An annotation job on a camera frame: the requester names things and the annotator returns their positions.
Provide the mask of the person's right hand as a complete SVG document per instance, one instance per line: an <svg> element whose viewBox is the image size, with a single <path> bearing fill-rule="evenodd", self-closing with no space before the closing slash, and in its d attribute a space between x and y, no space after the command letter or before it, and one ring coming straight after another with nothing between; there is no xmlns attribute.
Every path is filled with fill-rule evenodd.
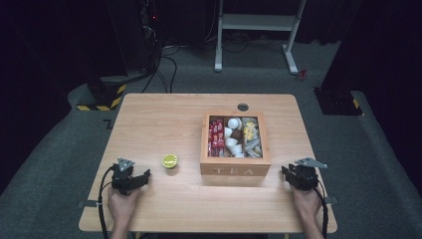
<svg viewBox="0 0 422 239"><path fill-rule="evenodd" d="M302 222L316 222L321 202L314 190L302 191L292 187L295 208Z"/></svg>

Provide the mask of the black stand base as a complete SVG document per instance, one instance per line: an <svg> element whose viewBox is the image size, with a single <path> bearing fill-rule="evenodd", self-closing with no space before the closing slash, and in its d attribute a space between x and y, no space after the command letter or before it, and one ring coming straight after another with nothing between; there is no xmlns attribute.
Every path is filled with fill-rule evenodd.
<svg viewBox="0 0 422 239"><path fill-rule="evenodd" d="M362 109L358 100L351 94L336 94L321 88L314 88L318 105L324 115L361 116Z"/></svg>

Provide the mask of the white metal desk frame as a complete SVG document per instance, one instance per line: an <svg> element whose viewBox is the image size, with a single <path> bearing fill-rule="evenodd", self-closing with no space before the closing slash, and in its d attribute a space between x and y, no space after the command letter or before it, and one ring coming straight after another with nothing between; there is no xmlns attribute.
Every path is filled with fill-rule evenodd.
<svg viewBox="0 0 422 239"><path fill-rule="evenodd" d="M224 30L252 30L252 31L273 31L289 32L290 37L286 45L282 46L290 73L297 75L300 71L292 54L292 47L302 21L307 0L300 0L295 15L251 15L251 14L228 14L224 12L224 0L218 3L218 28L217 44L215 52L214 70L221 72L222 63L222 37Z"/></svg>

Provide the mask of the yellow sachets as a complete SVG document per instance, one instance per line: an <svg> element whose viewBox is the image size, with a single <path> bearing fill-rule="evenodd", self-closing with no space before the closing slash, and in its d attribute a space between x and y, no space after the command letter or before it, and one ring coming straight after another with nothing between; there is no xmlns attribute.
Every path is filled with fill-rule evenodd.
<svg viewBox="0 0 422 239"><path fill-rule="evenodd" d="M244 139L252 140L257 137L257 125L253 121L246 121L243 127Z"/></svg>

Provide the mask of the yellow-green coffee capsule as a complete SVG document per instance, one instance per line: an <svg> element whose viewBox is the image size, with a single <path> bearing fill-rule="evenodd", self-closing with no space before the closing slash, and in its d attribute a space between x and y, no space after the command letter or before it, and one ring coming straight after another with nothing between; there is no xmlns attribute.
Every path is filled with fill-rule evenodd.
<svg viewBox="0 0 422 239"><path fill-rule="evenodd" d="M171 169L177 165L178 158L175 154L166 154L163 156L161 162L165 168Z"/></svg>

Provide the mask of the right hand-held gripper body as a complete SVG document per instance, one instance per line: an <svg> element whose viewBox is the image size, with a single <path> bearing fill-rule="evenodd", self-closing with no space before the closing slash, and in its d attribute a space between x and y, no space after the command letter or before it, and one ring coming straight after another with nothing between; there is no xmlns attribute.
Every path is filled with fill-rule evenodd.
<svg viewBox="0 0 422 239"><path fill-rule="evenodd" d="M291 171L292 179L288 181L290 185L302 191L314 189L318 185L317 169L326 169L327 165L323 162L317 161L311 157L296 160L295 165L298 165L296 172Z"/></svg>

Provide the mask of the black stand with striped base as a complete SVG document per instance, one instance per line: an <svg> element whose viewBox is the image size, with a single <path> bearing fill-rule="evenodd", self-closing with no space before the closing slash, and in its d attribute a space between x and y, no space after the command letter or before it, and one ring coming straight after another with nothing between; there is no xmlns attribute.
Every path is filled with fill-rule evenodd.
<svg viewBox="0 0 422 239"><path fill-rule="evenodd" d="M121 83L104 83L98 77L90 77L84 88L80 99L77 102L77 109L80 111L113 111L122 99L126 88Z"/></svg>

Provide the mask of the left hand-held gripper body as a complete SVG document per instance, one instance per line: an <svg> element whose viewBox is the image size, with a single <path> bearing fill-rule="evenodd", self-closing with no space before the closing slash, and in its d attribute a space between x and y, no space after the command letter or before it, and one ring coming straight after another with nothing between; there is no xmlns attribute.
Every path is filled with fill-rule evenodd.
<svg viewBox="0 0 422 239"><path fill-rule="evenodd" d="M113 189L117 189L121 195L130 195L131 189L129 187L134 162L132 160L119 157L117 159L117 164L119 166L118 177L111 180L111 187Z"/></svg>

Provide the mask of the clear grey sachets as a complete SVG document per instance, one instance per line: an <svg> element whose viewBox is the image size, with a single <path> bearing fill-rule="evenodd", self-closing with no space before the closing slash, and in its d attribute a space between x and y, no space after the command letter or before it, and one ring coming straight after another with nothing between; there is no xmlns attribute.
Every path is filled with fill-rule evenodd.
<svg viewBox="0 0 422 239"><path fill-rule="evenodd" d="M263 156L261 141L257 138L245 140L245 152L249 157L261 158Z"/></svg>

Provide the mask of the wooden tea box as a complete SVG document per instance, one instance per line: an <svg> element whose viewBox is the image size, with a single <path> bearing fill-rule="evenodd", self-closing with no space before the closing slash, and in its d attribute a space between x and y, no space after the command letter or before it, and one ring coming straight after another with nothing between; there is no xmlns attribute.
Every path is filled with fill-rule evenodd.
<svg viewBox="0 0 422 239"><path fill-rule="evenodd" d="M245 152L245 139L237 139L243 146L244 156L235 157L230 148L225 145L223 157L210 157L208 155L208 127L211 119L222 118L224 128L228 127L230 118L239 118L242 122L243 131L246 121L253 121L257 125L257 139L261 141L263 156L261 158L249 157ZM264 114L261 112L236 113L236 112L210 112L204 115L202 126L202 141L200 155L200 170L204 175L234 175L234 176L266 176L271 159L267 140Z"/></svg>

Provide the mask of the bunch of red sachets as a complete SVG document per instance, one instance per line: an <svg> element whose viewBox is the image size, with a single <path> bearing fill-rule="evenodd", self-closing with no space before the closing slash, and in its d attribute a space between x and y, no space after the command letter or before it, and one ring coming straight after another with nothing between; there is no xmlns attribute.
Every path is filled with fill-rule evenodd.
<svg viewBox="0 0 422 239"><path fill-rule="evenodd" d="M208 127L208 155L223 157L225 151L225 128L222 118L211 119Z"/></svg>

